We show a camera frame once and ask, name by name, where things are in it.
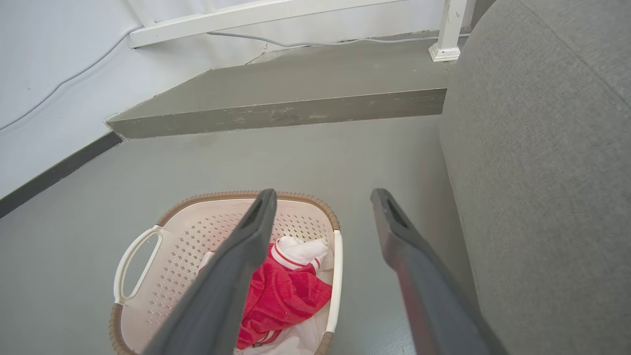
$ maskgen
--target gray floor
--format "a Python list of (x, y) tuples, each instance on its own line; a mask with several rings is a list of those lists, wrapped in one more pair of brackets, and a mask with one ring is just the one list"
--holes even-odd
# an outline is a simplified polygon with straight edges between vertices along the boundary
[(150, 138), (109, 150), (0, 220), (0, 353), (112, 354), (112, 283), (129, 243), (189, 196), (275, 188), (315, 195), (339, 218), (345, 266), (333, 354), (413, 354), (369, 196), (389, 189), (475, 298), (439, 119)]

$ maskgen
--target basket rim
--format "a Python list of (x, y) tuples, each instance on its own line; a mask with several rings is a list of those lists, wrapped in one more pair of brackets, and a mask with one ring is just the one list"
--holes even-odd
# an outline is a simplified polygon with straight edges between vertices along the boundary
[[(220, 201), (220, 200), (234, 200), (234, 199), (246, 199), (246, 198), (256, 198), (262, 190), (244, 190), (244, 191), (224, 191), (224, 192), (216, 192), (216, 193), (204, 193), (200, 195), (195, 195), (193, 197), (182, 200), (175, 206), (171, 207), (165, 214), (162, 215), (156, 222), (156, 225), (160, 227), (164, 227), (164, 225), (171, 219), (175, 214), (185, 209), (188, 206), (194, 205), (199, 202), (210, 202), (210, 201)], [(294, 192), (286, 192), (286, 191), (278, 191), (276, 192), (276, 197), (279, 200), (287, 200), (287, 201), (297, 201), (297, 202), (305, 202), (311, 205), (316, 206), (329, 219), (333, 230), (339, 230), (339, 222), (335, 213), (326, 202), (316, 198), (312, 195), (308, 195), (306, 193), (294, 193)], [(138, 355), (133, 350), (131, 350), (122, 337), (121, 331), (121, 319), (122, 319), (122, 310), (123, 305), (114, 303), (112, 307), (112, 311), (110, 312), (110, 324), (109, 324), (109, 335), (110, 341), (112, 342), (112, 347), (114, 348), (114, 352), (117, 355)], [(320, 343), (320, 347), (316, 351), (317, 354), (325, 354), (331, 347), (331, 343), (333, 342), (333, 333), (326, 332), (325, 337), (322, 339)]]

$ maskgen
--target concrete step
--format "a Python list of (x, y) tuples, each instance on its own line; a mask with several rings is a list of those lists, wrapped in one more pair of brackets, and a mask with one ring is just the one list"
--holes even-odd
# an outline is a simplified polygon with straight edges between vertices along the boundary
[(431, 61), (434, 42), (265, 53), (253, 64), (208, 71), (107, 124), (134, 139), (440, 114), (454, 63)]

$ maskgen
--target red clothing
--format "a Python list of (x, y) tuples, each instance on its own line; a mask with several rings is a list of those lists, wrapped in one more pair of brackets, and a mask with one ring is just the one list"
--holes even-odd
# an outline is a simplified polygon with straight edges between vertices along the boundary
[(331, 299), (331, 285), (316, 277), (313, 264), (290, 270), (268, 257), (252, 275), (237, 349), (267, 344), (280, 331), (311, 318)]

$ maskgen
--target clothes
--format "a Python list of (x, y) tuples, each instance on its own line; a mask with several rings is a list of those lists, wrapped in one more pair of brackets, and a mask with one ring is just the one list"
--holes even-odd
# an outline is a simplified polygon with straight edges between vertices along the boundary
[(235, 349), (234, 355), (313, 355), (322, 341), (316, 322), (313, 316), (285, 329), (271, 344)]
[(287, 236), (269, 245), (268, 257), (252, 275), (237, 349), (274, 342), (283, 329), (311, 318), (331, 299), (332, 287), (316, 276), (327, 250), (320, 239), (303, 243)]

